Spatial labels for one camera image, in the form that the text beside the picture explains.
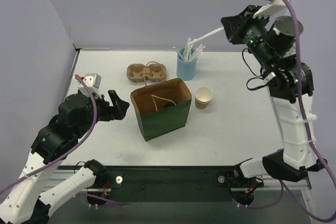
cardboard handle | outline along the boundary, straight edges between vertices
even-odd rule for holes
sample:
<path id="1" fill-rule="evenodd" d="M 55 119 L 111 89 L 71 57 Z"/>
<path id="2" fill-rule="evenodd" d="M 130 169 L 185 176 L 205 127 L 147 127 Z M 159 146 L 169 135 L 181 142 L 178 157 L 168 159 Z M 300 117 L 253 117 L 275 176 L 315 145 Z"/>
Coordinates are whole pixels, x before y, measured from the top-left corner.
<path id="1" fill-rule="evenodd" d="M 156 101 L 154 98 L 158 98 L 158 99 L 161 99 L 161 100 L 165 100 L 165 101 L 169 101 L 169 102 L 172 102 L 174 103 L 174 105 L 176 106 L 176 103 L 170 99 L 166 99 L 166 98 L 162 98 L 162 97 L 157 97 L 156 95 L 151 95 L 152 99 L 153 99 L 153 102 L 154 102 L 154 105 L 155 105 L 155 110 L 157 111 L 157 106 L 156 106 Z"/>
<path id="2" fill-rule="evenodd" d="M 162 73 L 163 73 L 163 76 L 164 76 L 164 81 L 166 80 L 166 73 L 164 72 L 164 68 L 163 68 L 162 64 L 160 64 L 160 63 L 158 63 L 158 62 L 156 62 L 156 61 L 150 61 L 150 62 L 148 62 L 148 63 L 146 64 L 146 66 L 145 66 L 145 67 L 143 68 L 143 70 L 142 70 L 142 75 L 143 75 L 143 80 L 144 80 L 144 82 L 145 82 L 145 86 L 147 86 L 147 83 L 146 83 L 146 76 L 145 76 L 145 70 L 146 70 L 148 64 L 150 64 L 150 63 L 156 63 L 156 64 L 159 64 L 159 66 L 160 66 L 161 69 L 162 69 Z"/>

blue cup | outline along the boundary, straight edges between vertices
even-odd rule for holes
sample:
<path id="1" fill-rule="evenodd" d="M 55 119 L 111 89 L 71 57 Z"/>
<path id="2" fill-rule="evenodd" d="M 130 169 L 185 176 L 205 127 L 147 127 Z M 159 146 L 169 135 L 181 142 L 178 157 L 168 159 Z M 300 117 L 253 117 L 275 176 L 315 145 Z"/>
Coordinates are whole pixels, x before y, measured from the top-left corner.
<path id="1" fill-rule="evenodd" d="M 184 48 L 180 50 L 180 53 L 183 55 Z M 183 81 L 190 81 L 194 78 L 196 74 L 196 64 L 197 58 L 191 62 L 183 61 L 179 55 L 177 55 L 177 69 L 176 75 Z"/>

round metal bolt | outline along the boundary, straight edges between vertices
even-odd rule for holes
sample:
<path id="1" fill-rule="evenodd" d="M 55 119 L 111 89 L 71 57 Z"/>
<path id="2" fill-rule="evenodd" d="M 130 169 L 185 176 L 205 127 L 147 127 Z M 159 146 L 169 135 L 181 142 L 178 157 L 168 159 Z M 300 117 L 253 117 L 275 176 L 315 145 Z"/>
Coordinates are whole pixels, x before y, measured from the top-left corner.
<path id="1" fill-rule="evenodd" d="M 224 180 L 225 180 L 224 176 L 220 175 L 218 177 L 218 182 L 220 182 L 221 184 L 224 183 Z"/>
<path id="2" fill-rule="evenodd" d="M 116 182 L 117 184 L 121 184 L 121 183 L 122 183 L 122 180 L 123 180 L 122 177 L 121 177 L 121 176 L 118 176 L 118 177 L 116 177 L 116 181 L 115 181 L 115 182 Z"/>

gray backdrop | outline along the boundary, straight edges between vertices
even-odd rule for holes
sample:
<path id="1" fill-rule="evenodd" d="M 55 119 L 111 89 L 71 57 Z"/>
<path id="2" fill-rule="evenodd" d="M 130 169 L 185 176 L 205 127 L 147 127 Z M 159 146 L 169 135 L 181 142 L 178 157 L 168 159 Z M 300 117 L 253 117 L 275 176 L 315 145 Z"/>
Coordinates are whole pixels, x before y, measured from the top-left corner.
<path id="1" fill-rule="evenodd" d="M 318 119 L 314 123 L 317 147 L 328 159 L 336 173 L 335 115 L 335 10 L 334 0 L 293 0 L 298 19 L 304 25 L 301 36 L 302 61 L 307 63 L 314 77 L 313 111 Z M 335 189 L 326 171 L 310 174 L 313 193 L 323 217 L 334 213 Z"/>
<path id="2" fill-rule="evenodd" d="M 221 26 L 224 16 L 264 0 L 51 0 L 77 48 L 169 49 Z M 207 50 L 237 51 L 224 32 Z"/>
<path id="3" fill-rule="evenodd" d="M 56 113 L 75 49 L 49 0 L 0 0 L 0 50 L 3 188 L 18 178 L 38 131 Z"/>

paper cup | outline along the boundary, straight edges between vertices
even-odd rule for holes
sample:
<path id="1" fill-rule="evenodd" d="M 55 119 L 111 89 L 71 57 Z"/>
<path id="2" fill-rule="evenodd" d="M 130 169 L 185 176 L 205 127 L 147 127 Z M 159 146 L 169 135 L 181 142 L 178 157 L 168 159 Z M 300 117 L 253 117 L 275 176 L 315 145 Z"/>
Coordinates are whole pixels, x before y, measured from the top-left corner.
<path id="1" fill-rule="evenodd" d="M 195 92 L 195 106 L 199 109 L 205 109 L 212 100 L 213 93 L 207 87 L 198 88 Z"/>

